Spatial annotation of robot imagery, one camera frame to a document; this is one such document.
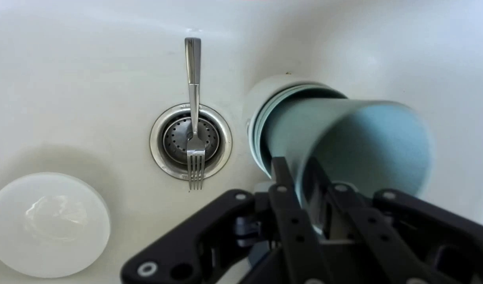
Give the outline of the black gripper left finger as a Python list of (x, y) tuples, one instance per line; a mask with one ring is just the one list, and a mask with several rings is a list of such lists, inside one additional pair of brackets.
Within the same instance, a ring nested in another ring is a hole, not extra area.
[(308, 215), (300, 208), (285, 158), (272, 159), (270, 204), (291, 284), (329, 284), (329, 272)]

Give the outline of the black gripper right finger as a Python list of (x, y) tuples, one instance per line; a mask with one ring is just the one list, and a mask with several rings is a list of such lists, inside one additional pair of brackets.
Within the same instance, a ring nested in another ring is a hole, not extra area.
[(387, 218), (348, 183), (335, 183), (316, 159), (304, 183), (321, 193), (327, 254), (340, 284), (430, 284), (430, 273)]

